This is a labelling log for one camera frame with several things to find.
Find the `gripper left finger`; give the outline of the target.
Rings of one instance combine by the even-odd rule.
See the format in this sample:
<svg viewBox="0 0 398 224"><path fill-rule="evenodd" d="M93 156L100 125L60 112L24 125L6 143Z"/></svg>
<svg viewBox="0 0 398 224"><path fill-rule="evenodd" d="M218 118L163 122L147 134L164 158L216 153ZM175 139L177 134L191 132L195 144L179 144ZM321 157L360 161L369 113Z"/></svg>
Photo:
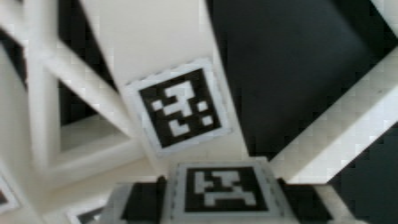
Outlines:
<svg viewBox="0 0 398 224"><path fill-rule="evenodd" d="M100 211L99 224L159 224L166 179L120 183Z"/></svg>

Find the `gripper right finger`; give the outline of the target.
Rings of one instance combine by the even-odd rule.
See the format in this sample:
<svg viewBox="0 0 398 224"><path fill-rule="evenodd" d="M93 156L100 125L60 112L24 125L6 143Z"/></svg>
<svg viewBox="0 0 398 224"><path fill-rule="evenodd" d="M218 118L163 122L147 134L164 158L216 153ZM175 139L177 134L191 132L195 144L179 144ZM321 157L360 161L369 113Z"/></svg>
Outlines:
<svg viewBox="0 0 398 224"><path fill-rule="evenodd" d="M276 179L299 224L369 224L347 209L328 184L287 184Z"/></svg>

